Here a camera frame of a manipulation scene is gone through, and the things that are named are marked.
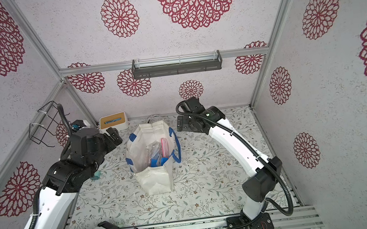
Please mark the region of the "pink plastic pencil case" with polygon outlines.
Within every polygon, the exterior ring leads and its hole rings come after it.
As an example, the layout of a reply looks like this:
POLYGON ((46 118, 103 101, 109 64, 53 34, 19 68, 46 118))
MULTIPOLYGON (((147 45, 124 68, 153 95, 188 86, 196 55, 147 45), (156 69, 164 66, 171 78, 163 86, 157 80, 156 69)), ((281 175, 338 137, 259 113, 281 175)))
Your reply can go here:
POLYGON ((166 138, 162 138, 161 140, 161 150, 162 150, 162 157, 168 158, 169 157, 169 146, 166 138))

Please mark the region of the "clear plastic compass set case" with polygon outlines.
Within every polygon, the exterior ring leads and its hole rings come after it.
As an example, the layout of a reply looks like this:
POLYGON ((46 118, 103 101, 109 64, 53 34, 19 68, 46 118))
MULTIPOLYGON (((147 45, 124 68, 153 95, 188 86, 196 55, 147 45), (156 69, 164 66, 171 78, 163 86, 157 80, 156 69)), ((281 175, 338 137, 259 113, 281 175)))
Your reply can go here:
POLYGON ((162 154, 162 150, 161 150, 161 143, 158 141, 153 142, 152 144, 148 145, 147 147, 147 161, 148 161, 148 165, 150 166, 150 162, 151 162, 151 157, 155 154, 161 153, 162 154))

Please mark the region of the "white canvas cartoon tote bag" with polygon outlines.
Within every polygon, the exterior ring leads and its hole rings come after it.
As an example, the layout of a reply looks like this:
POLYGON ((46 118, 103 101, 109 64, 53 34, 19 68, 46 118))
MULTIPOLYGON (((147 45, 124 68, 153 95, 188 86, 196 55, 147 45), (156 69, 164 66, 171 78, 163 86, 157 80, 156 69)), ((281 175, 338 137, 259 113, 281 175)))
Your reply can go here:
POLYGON ((164 120, 138 125, 129 135, 126 162, 138 184, 148 195, 175 190, 173 165, 181 163, 181 144, 164 120))

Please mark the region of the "blue plastic box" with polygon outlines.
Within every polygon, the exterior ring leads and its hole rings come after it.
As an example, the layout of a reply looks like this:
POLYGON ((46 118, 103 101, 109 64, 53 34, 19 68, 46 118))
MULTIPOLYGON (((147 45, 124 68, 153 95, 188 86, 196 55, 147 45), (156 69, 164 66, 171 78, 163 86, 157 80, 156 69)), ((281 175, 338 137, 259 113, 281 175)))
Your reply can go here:
POLYGON ((155 154, 151 157, 150 166, 160 167, 162 165, 161 162, 162 162, 162 154, 161 153, 155 154))

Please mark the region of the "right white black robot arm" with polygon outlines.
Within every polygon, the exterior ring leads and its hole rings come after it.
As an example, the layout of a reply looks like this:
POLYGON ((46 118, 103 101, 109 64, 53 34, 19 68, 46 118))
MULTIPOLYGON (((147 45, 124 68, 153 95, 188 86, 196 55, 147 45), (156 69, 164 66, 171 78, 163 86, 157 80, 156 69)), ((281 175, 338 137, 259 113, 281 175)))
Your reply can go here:
POLYGON ((248 179, 242 189, 247 195, 239 217, 230 218, 227 229, 259 229, 267 223, 264 212, 272 205, 285 216, 294 213, 293 198, 281 178, 282 161, 270 158, 242 136, 218 108, 204 108, 196 97, 176 105, 177 131, 210 136, 243 167, 248 179))

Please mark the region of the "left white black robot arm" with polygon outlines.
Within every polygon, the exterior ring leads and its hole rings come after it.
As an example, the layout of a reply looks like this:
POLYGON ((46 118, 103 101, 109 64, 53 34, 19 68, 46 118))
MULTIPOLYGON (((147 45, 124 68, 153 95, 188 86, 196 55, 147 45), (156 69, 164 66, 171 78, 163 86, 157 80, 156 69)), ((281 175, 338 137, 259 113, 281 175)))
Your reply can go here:
MULTIPOLYGON (((60 160, 48 170, 32 201, 32 214, 24 229, 57 229, 83 184, 91 179, 105 155, 123 142, 117 129, 105 133, 91 128, 88 122, 77 120, 69 123, 64 108, 57 111, 68 132, 68 141, 60 160)), ((94 229, 119 229, 110 222, 101 222, 94 229)))

